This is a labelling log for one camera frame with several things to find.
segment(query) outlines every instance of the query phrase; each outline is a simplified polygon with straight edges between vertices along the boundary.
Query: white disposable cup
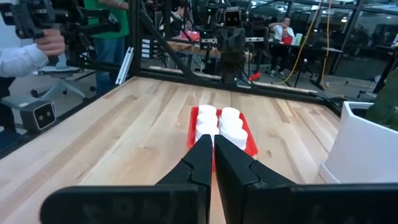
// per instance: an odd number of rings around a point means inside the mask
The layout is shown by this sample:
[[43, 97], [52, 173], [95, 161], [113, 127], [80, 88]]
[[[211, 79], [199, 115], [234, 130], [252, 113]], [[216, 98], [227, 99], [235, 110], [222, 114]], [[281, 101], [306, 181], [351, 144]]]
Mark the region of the white disposable cup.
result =
[[197, 118], [197, 126], [201, 124], [209, 124], [211, 126], [217, 127], [218, 118], [216, 115], [202, 113], [199, 114]]
[[211, 137], [211, 141], [214, 146], [214, 136], [216, 134], [220, 134], [220, 130], [216, 126], [212, 126], [209, 124], [201, 124], [196, 128], [195, 142], [200, 139], [200, 137], [204, 134], [209, 134]]
[[231, 107], [225, 107], [221, 112], [221, 118], [223, 119], [239, 118], [239, 115], [241, 115], [241, 112]]
[[217, 108], [215, 108], [214, 106], [211, 106], [211, 105], [200, 105], [198, 115], [201, 115], [203, 113], [210, 114], [210, 115], [216, 115]]
[[220, 134], [242, 150], [246, 149], [248, 133], [243, 129], [221, 128]]
[[241, 118], [220, 118], [218, 128], [224, 127], [225, 129], [241, 129], [243, 127], [243, 121]]

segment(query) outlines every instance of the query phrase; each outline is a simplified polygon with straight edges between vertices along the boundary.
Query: green shirt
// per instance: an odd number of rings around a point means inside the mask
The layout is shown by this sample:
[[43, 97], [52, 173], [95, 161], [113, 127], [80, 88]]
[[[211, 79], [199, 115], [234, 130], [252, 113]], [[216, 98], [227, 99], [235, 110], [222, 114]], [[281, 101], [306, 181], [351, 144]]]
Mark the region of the green shirt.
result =
[[[129, 34], [129, 23], [127, 21], [127, 12], [125, 10], [109, 7], [107, 5], [98, 3], [97, 0], [85, 0], [85, 7], [86, 9], [109, 9], [111, 13], [116, 16], [116, 18], [118, 18], [118, 21], [121, 25], [120, 32], [107, 32], [103, 34], [93, 35], [93, 37], [110, 39], [124, 37]], [[90, 19], [88, 23], [89, 25], [98, 24], [98, 19]]]

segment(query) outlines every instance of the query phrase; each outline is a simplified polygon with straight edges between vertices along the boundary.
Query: wood grain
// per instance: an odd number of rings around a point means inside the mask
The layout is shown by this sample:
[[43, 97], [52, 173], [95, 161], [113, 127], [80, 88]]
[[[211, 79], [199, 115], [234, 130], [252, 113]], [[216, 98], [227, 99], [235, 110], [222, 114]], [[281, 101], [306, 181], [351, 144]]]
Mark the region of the wood grain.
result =
[[[0, 161], [0, 223], [39, 223], [44, 198], [69, 185], [153, 185], [187, 152], [190, 109], [233, 106], [263, 164], [297, 183], [322, 183], [336, 137], [325, 107], [133, 78]], [[213, 177], [211, 223], [224, 223]]]

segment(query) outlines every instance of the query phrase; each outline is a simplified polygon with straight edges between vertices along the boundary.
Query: green plant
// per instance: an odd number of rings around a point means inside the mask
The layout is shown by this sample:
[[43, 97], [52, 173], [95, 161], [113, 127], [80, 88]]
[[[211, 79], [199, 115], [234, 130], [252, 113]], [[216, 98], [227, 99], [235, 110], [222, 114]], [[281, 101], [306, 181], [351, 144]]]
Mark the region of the green plant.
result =
[[388, 75], [385, 87], [377, 94], [365, 118], [398, 131], [398, 69]]

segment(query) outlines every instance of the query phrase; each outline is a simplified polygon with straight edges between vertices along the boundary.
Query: yellow cable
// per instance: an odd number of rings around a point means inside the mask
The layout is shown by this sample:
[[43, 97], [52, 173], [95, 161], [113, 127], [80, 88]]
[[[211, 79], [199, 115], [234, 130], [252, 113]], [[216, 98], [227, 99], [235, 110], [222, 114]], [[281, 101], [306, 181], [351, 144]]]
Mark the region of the yellow cable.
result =
[[289, 79], [292, 77], [292, 75], [293, 75], [293, 73], [294, 73], [294, 70], [296, 69], [297, 62], [299, 62], [299, 60], [300, 60], [301, 51], [303, 50], [304, 45], [305, 45], [305, 43], [307, 42], [308, 36], [309, 36], [309, 34], [310, 34], [311, 30], [312, 30], [313, 22], [317, 19], [318, 11], [319, 11], [319, 9], [321, 8], [322, 2], [323, 2], [323, 0], [321, 0], [321, 1], [319, 2], [319, 4], [318, 4], [318, 8], [317, 8], [317, 10], [315, 11], [315, 15], [314, 15], [314, 17], [313, 17], [313, 19], [312, 19], [312, 22], [311, 22], [311, 24], [310, 24], [310, 28], [308, 29], [307, 34], [305, 35], [303, 44], [301, 45], [300, 50], [298, 51], [296, 62], [294, 63], [293, 69], [290, 71], [290, 75], [289, 75], [285, 80], [283, 80], [282, 82], [278, 82], [278, 83], [274, 83], [274, 82], [273, 82], [272, 84], [282, 84], [282, 83], [285, 83], [285, 82], [287, 82], [287, 80], [289, 80]]
[[325, 84], [323, 83], [323, 77], [325, 76], [326, 61], [328, 60], [328, 57], [329, 57], [329, 47], [330, 47], [330, 43], [329, 43], [329, 38], [330, 38], [330, 37], [329, 37], [330, 9], [331, 9], [331, 1], [329, 1], [329, 6], [328, 6], [328, 20], [327, 20], [327, 22], [326, 22], [326, 57], [325, 57], [325, 59], [324, 59], [324, 61], [323, 61], [323, 68], [322, 68], [321, 82], [320, 82], [320, 84], [321, 84], [321, 86], [323, 87], [324, 91], [327, 92], [327, 93], [329, 93], [329, 92], [326, 90], [326, 86], [325, 86]]

